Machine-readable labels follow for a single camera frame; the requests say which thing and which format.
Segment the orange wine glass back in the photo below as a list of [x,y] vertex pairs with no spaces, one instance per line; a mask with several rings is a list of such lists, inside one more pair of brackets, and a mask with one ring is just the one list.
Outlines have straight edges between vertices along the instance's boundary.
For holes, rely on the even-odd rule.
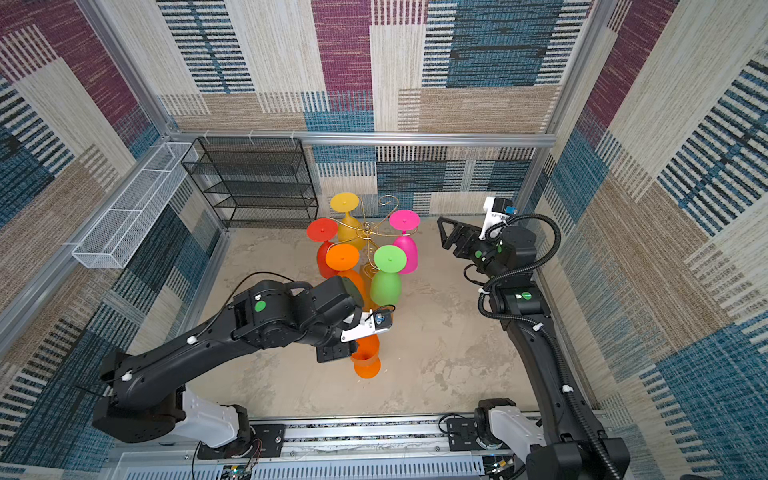
[[357,350],[351,355],[355,373],[362,379],[374,378],[381,369],[380,340],[377,335],[357,339]]

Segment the pink wine glass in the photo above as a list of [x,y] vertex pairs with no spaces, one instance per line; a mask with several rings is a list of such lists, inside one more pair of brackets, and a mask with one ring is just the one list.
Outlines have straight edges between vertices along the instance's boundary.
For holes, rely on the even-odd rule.
[[401,271],[403,275],[411,274],[418,268],[419,252],[412,234],[418,229],[420,222],[419,215],[411,210],[398,210],[389,218],[390,226],[401,233],[393,244],[406,255],[406,266]]

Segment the green wine glass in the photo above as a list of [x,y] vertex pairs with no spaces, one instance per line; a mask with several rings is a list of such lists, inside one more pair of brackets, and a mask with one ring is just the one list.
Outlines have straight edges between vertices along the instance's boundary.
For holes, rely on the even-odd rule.
[[400,272],[407,265],[405,252],[397,246],[387,245],[376,250],[374,263],[378,269],[371,281],[370,297],[379,305],[396,305],[402,293]]

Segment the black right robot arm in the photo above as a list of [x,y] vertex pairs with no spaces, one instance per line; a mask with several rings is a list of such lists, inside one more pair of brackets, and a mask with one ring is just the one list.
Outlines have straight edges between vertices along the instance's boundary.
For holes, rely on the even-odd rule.
[[443,248],[487,276],[478,290],[478,311],[498,321],[512,341],[539,407],[541,424],[535,426],[508,403],[482,401],[477,433],[484,442],[510,447],[530,479],[621,479],[630,463],[626,443],[609,437],[594,415],[568,365],[552,312],[532,279],[562,241],[552,218],[536,218],[554,234],[543,256],[535,253],[536,236],[520,226],[520,215],[487,230],[446,217],[437,221]]

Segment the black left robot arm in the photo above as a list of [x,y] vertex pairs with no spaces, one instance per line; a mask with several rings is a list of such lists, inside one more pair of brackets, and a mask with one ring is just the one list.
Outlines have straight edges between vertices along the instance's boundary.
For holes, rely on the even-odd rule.
[[172,435],[198,441],[209,458],[243,457],[257,443],[246,408],[205,400],[188,382],[239,357],[293,343],[315,348],[318,362],[348,357],[356,347],[342,335],[360,323],[363,306],[348,278],[333,276],[317,286],[262,280],[159,347],[107,355],[100,378],[111,393],[97,401],[92,425],[124,443]]

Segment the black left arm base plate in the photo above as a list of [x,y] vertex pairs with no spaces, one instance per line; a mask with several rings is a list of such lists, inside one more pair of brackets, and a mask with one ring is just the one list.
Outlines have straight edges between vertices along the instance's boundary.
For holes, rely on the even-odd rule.
[[257,424],[243,438],[218,448],[202,444],[195,454],[196,460],[226,460],[235,458],[277,458],[282,453],[285,424]]

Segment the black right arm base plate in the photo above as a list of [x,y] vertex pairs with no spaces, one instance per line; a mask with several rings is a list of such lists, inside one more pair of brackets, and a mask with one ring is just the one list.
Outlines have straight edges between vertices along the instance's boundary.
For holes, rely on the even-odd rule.
[[451,451],[494,450],[498,444],[485,442],[477,433],[475,420],[463,415],[446,414],[438,424],[447,436]]

